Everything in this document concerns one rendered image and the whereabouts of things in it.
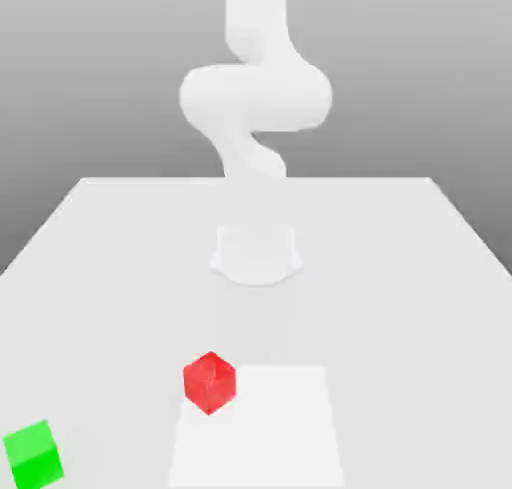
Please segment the small red cube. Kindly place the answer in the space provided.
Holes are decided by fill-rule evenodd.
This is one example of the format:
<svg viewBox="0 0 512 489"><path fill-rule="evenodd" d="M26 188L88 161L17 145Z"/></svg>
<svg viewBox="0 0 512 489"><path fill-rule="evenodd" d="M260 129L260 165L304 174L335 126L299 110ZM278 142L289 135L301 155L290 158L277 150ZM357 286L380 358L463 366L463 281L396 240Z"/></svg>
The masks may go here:
<svg viewBox="0 0 512 489"><path fill-rule="evenodd" d="M184 394L211 415L236 396L236 369L210 351L183 368Z"/></svg>

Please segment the small green cube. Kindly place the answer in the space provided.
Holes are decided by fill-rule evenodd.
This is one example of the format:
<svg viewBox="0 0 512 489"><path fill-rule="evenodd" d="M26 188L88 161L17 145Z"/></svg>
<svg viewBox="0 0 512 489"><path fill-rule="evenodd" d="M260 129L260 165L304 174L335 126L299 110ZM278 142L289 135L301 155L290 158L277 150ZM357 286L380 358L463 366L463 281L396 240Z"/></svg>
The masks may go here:
<svg viewBox="0 0 512 489"><path fill-rule="evenodd" d="M46 419L5 435L2 441L16 489L42 489L64 477Z"/></svg>

